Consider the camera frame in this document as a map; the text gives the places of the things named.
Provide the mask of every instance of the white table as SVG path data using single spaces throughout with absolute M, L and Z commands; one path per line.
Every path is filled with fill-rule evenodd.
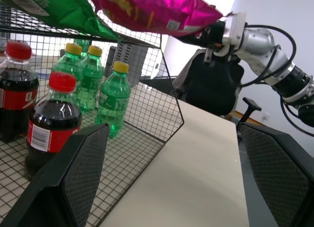
M 236 128 L 180 101 L 185 125 L 101 227 L 247 227 Z

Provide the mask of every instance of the cola bottle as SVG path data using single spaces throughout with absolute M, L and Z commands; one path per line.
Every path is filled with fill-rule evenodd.
M 29 64 L 29 45 L 8 42 L 5 54 L 0 64 L 0 139 L 8 142 L 27 132 L 39 81 Z
M 53 72 L 49 92 L 31 111 L 27 132 L 28 154 L 25 176 L 31 180 L 63 147 L 67 139 L 80 129 L 82 114 L 75 104 L 76 79 L 64 72 Z

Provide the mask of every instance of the green bottle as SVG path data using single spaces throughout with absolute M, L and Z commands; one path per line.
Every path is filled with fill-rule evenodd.
M 85 58 L 87 55 L 89 40 L 86 39 L 75 39 L 74 43 L 82 47 L 82 53 L 80 54 L 82 58 Z
M 83 67 L 82 84 L 77 89 L 77 105 L 82 113 L 94 110 L 97 92 L 104 76 L 100 62 L 102 50 L 96 46 L 89 46 L 88 55 L 81 61 Z
M 77 80 L 76 89 L 79 88 L 83 79 L 83 68 L 80 63 L 81 52 L 81 46 L 67 43 L 65 47 L 65 55 L 55 63 L 51 70 L 51 72 L 61 71 L 75 76 Z M 77 98 L 77 92 L 73 94 L 73 97 L 75 99 Z
M 123 118 L 131 94 L 128 71 L 129 65 L 116 61 L 113 64 L 113 73 L 101 87 L 95 123 L 108 123 L 111 138 L 117 136 L 123 127 Z

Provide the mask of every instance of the red label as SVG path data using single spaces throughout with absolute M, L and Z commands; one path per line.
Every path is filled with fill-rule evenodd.
M 24 110 L 32 108 L 36 102 L 37 89 L 17 92 L 0 88 L 0 108 L 7 110 Z
M 59 152 L 68 138 L 79 131 L 80 127 L 71 130 L 47 130 L 29 120 L 27 142 L 35 149 L 43 152 Z

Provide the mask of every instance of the yellow bottle cap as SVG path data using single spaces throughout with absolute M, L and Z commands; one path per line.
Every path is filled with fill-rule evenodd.
M 115 61 L 113 70 L 120 73 L 127 73 L 129 71 L 129 65 L 122 61 Z
M 102 56 L 102 49 L 101 48 L 98 48 L 96 46 L 89 46 L 88 48 L 88 53 L 90 55 L 94 55 L 94 56 L 97 56 L 97 57 L 101 57 Z
M 65 46 L 65 51 L 70 54 L 79 55 L 82 52 L 82 47 L 77 44 L 67 43 Z

